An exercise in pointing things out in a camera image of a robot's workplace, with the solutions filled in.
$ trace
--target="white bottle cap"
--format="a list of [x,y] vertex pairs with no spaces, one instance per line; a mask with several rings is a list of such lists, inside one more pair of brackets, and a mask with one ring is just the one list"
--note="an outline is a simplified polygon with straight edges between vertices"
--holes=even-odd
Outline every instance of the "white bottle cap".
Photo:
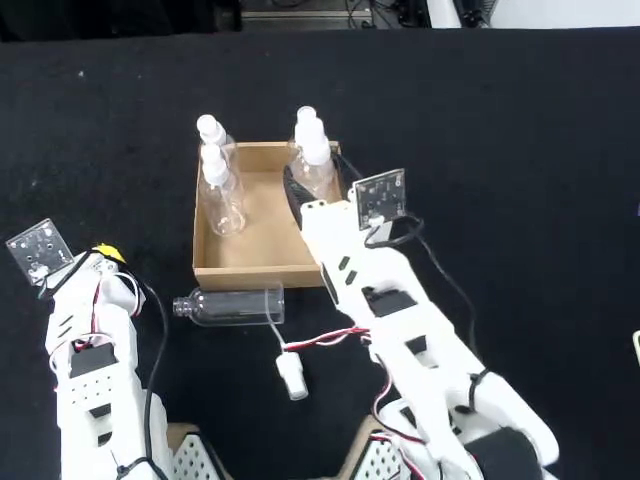
[[215,143],[204,144],[200,148],[202,157],[202,173],[204,179],[211,186],[221,186],[229,178],[229,167],[222,150]]
[[276,358],[278,373],[287,385],[291,400],[302,400],[309,395],[307,384],[302,374],[302,362],[297,352],[283,352]]
[[227,132],[213,115],[202,115],[198,118],[196,128],[200,132],[200,138],[205,145],[214,143],[221,147],[227,143]]
[[297,118],[294,140],[302,148],[304,159],[310,165],[322,165],[329,161],[329,139],[324,133],[324,123],[316,116],[315,109],[301,107],[298,109]]
[[305,119],[316,118],[318,115],[315,108],[304,106],[298,109],[296,116],[298,117],[298,123],[302,123]]

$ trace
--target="yellow part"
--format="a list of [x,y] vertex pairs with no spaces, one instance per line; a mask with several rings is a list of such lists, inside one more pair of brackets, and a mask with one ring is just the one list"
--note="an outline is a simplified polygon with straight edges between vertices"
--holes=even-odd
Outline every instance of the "yellow part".
[[118,249],[116,247],[112,247],[111,245],[105,245],[104,243],[101,243],[94,250],[99,251],[103,255],[107,255],[109,257],[115,258],[116,260],[120,260],[121,262],[125,262],[125,259],[122,257],[122,255],[120,255]]

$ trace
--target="black wire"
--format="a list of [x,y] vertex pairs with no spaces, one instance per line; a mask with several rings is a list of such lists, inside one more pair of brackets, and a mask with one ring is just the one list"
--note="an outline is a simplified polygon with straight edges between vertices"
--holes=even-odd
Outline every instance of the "black wire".
[[404,235],[402,235],[401,237],[392,238],[390,240],[383,240],[381,242],[369,243],[369,239],[373,237],[376,233],[378,233],[378,230],[380,230],[379,226],[373,227],[371,230],[369,230],[369,233],[364,239],[364,246],[367,248],[386,248],[386,247],[395,248],[413,240],[414,238],[417,238],[418,235],[420,234],[420,230],[422,230],[422,227],[424,227],[424,220],[422,220],[421,218],[415,217],[411,214],[406,214],[406,215],[403,215],[402,217],[397,218],[394,221],[397,222],[398,220],[405,220],[405,219],[415,222],[415,226],[409,229],[409,231]]
[[118,472],[118,475],[116,476],[116,480],[122,480],[127,475],[129,475],[134,468],[136,468],[138,465],[142,463],[148,463],[149,467],[151,467],[151,470],[153,470],[153,473],[155,473],[160,480],[169,480],[169,478],[165,475],[162,469],[158,467],[158,465],[149,457],[136,458],[133,462],[131,462],[129,465],[126,465],[126,466],[119,465],[118,468],[116,469],[116,471]]
[[278,8],[297,8],[301,5],[304,5],[308,1],[309,0],[294,0],[293,2],[286,3],[281,2],[280,0],[271,0],[271,3],[273,3]]
[[377,13],[380,19],[387,25],[387,27],[389,27],[389,30],[392,30],[393,25],[391,25],[391,22],[387,20],[387,17],[385,17],[384,14],[380,11],[380,9],[377,7],[377,4],[378,2],[371,3],[371,18],[374,18],[374,13]]
[[358,178],[358,180],[364,178],[363,175],[360,173],[360,171],[356,167],[354,167],[353,163],[347,160],[347,158],[344,155],[336,152],[335,156],[338,160],[344,163],[349,170],[351,170],[351,173],[353,173]]
[[151,399],[153,397],[153,386],[155,384],[158,371],[160,369],[160,363],[162,362],[162,357],[164,356],[164,352],[167,348],[167,343],[169,341],[169,315],[167,314],[167,310],[165,309],[164,304],[162,303],[162,300],[160,299],[160,296],[157,294],[157,292],[153,289],[153,287],[151,287],[151,285],[146,283],[144,279],[140,277],[140,275],[136,274],[133,270],[131,270],[129,265],[127,265],[122,260],[114,258],[110,255],[106,255],[104,253],[102,253],[102,255],[105,258],[115,262],[123,270],[128,272],[136,280],[136,282],[138,282],[138,284],[142,287],[143,291],[147,294],[147,296],[151,297],[153,301],[156,303],[156,306],[158,307],[158,311],[160,312],[160,317],[162,319],[162,340],[160,342],[160,346],[158,347],[158,353],[156,354],[156,360],[153,364],[153,368],[151,369],[151,375],[149,375],[149,380],[147,381],[147,392],[144,400],[143,429],[144,429],[144,449],[145,449],[146,456],[138,458],[133,463],[131,463],[129,465],[129,470],[127,470],[127,473],[125,473],[124,476],[127,476],[128,472],[130,472],[133,468],[135,468],[140,463],[147,462],[151,467],[151,469],[154,471],[154,473],[161,480],[168,480],[167,476],[164,474],[162,469],[158,467],[158,465],[156,465],[156,463],[153,461],[153,446],[151,443],[151,421],[150,420],[151,420]]
[[151,285],[143,281],[142,288],[156,302],[156,305],[160,312],[160,317],[162,318],[162,330],[163,330],[162,341],[160,342],[160,347],[158,347],[158,353],[156,354],[156,361],[153,364],[151,375],[149,375],[149,380],[147,381],[147,394],[144,401],[144,447],[145,447],[147,457],[152,459],[153,449],[151,445],[151,426],[150,426],[151,398],[153,395],[153,386],[155,384],[155,380],[158,375],[158,370],[160,369],[160,363],[162,361],[164,352],[167,348],[167,342],[169,341],[169,316],[167,315],[167,310],[164,308],[164,305],[162,304],[162,300],[160,300],[160,297],[158,296],[156,291],[151,287]]
[[78,270],[80,270],[80,267],[82,267],[82,265],[84,265],[85,262],[89,260],[89,257],[91,256],[92,253],[95,253],[95,250],[87,250],[86,252],[84,252],[84,255],[80,257],[80,259],[75,263],[75,265],[71,267],[71,270],[69,270],[67,274],[64,277],[62,277],[62,279],[56,284],[55,287],[47,289],[46,287],[47,279],[45,278],[43,283],[43,288],[38,293],[38,299],[49,300],[50,298],[52,298],[58,292],[58,290],[60,290],[64,286],[64,284],[67,283],[69,279],[73,277],[73,275],[75,275]]
[[438,258],[436,257],[435,253],[433,252],[427,241],[424,239],[424,237],[422,235],[417,235],[416,238],[423,246],[423,248],[427,251],[427,255],[429,255],[429,259],[431,259],[431,263],[433,263],[433,266],[436,267],[438,272],[440,272],[440,274],[449,283],[449,285],[453,287],[453,289],[458,293],[458,295],[462,297],[464,302],[467,304],[467,309],[469,310],[469,331],[467,342],[469,343],[469,348],[471,349],[471,351],[479,359],[480,355],[478,354],[478,344],[476,342],[476,307],[473,305],[473,302],[469,298],[469,295],[467,295],[462,287],[458,285],[458,282],[456,282],[453,277],[449,275],[449,273],[447,273],[447,271],[442,267],[442,265],[440,265]]
[[[359,179],[363,178],[362,173],[360,173],[360,171],[356,167],[354,167],[353,164],[349,160],[347,160],[347,158],[344,155],[340,153],[336,153],[336,157],[338,158],[338,160],[344,163],[356,177],[358,177]],[[394,242],[395,246],[401,245],[402,243],[405,243],[413,238],[417,238],[420,244],[422,245],[422,247],[427,251],[427,254],[429,255],[429,259],[431,260],[431,263],[433,263],[433,265],[436,267],[438,272],[440,272],[440,274],[449,283],[449,285],[453,287],[453,289],[458,293],[458,295],[462,297],[463,301],[467,305],[467,309],[469,310],[469,326],[468,326],[468,333],[467,333],[467,337],[468,337],[467,342],[473,354],[476,357],[478,357],[478,359],[480,359],[480,354],[478,352],[478,344],[476,341],[476,319],[477,319],[476,307],[474,306],[473,302],[471,301],[467,293],[458,284],[458,282],[456,282],[453,279],[453,277],[449,275],[449,273],[447,273],[447,271],[442,267],[442,265],[440,265],[440,262],[438,261],[438,258],[436,257],[435,253],[433,252],[433,250],[431,249],[427,241],[422,236],[420,230],[424,226],[424,221],[413,215],[407,215],[407,218],[410,218],[416,221],[416,226],[411,231],[409,231],[407,235],[400,237],[398,239],[395,239],[395,242]],[[376,243],[376,244],[373,244],[372,246],[367,245],[367,241],[371,238],[371,236],[373,236],[378,231],[380,227],[375,227],[375,228],[376,230],[374,231],[374,229],[371,229],[372,231],[369,232],[369,234],[365,238],[365,246],[367,248],[381,248],[382,246],[393,247],[394,245],[392,244],[380,245],[379,243]]]
[[347,25],[349,28],[358,28],[356,21],[353,19],[353,12],[360,6],[362,0],[358,0],[352,9],[349,9],[349,0],[344,0],[344,6],[347,9]]

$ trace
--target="bottle cap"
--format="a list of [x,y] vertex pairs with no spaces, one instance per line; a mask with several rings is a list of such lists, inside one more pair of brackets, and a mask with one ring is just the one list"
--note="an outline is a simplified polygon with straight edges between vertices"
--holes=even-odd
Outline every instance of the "bottle cap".
[[214,143],[221,147],[227,143],[227,132],[213,115],[202,115],[198,118],[196,128],[205,144]]
[[204,179],[211,186],[220,186],[229,178],[229,168],[224,154],[218,145],[204,144],[200,148],[202,157],[202,173]]
[[310,165],[322,165],[329,161],[329,139],[324,133],[324,123],[317,117],[315,109],[301,107],[298,109],[297,118],[294,140],[302,148],[304,159]]

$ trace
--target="black fabric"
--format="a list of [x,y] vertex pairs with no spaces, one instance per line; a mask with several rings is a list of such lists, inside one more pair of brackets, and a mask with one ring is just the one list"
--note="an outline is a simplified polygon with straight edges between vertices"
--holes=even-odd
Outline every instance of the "black fabric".
[[[478,344],[553,428],[564,479],[636,465],[640,30],[332,32],[0,49],[0,238],[51,217],[104,241],[169,300],[191,291],[195,120],[283,140],[317,107],[365,174],[404,166],[425,236],[478,310]],[[467,312],[403,246],[464,336]],[[1,478],[59,472],[47,305],[1,254]],[[344,327],[326,291],[288,291],[288,340]],[[160,340],[137,320],[146,379]],[[238,480],[335,474],[384,382],[357,339],[302,354],[292,403],[266,328],[173,321],[158,392]]]

